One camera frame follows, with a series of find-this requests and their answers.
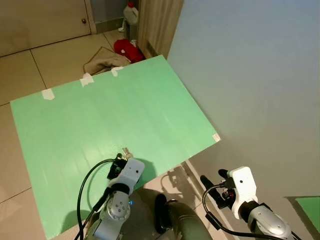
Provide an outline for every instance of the towel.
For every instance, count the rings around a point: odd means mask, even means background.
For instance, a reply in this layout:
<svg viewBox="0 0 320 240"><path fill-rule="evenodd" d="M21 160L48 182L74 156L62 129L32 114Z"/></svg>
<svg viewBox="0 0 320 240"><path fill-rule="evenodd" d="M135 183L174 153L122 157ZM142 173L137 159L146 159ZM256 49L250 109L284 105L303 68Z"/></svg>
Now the towel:
<svg viewBox="0 0 320 240"><path fill-rule="evenodd" d="M102 46L93 57L83 65L83 71L90 75L95 75L110 71L113 67L123 67L129 64L130 61L126 57Z"/></svg>

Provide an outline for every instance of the door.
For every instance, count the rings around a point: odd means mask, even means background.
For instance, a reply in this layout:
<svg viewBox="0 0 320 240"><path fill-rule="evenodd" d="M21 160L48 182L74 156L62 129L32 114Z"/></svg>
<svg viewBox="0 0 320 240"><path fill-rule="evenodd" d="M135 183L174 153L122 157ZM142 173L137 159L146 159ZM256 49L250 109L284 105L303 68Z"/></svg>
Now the door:
<svg viewBox="0 0 320 240"><path fill-rule="evenodd" d="M87 34L84 0L0 2L0 56Z"/></svg>
<svg viewBox="0 0 320 240"><path fill-rule="evenodd" d="M146 58L168 57L184 0L140 0L137 45Z"/></svg>

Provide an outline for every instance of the green board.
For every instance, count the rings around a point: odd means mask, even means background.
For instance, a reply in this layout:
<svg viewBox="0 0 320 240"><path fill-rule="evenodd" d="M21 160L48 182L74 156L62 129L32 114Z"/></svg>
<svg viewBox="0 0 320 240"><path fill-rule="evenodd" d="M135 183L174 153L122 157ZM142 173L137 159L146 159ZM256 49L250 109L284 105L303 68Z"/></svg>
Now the green board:
<svg viewBox="0 0 320 240"><path fill-rule="evenodd" d="M101 160L128 147L145 163L141 187L215 143L215 129L163 56L93 80L55 87L53 100L39 92L11 102L47 239L77 224L81 182ZM88 180L82 218L107 186L109 167Z"/></svg>
<svg viewBox="0 0 320 240"><path fill-rule="evenodd" d="M297 197L295 200L320 233L320 196Z"/></svg>

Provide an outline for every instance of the plastic bottle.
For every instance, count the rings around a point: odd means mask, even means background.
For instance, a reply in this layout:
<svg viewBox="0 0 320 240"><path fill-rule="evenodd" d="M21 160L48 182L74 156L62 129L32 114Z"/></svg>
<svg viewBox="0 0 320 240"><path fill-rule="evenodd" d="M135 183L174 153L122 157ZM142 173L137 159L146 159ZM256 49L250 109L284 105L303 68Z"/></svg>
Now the plastic bottle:
<svg viewBox="0 0 320 240"><path fill-rule="evenodd" d="M138 10L129 1L123 10L124 36L128 40L136 40L138 36Z"/></svg>

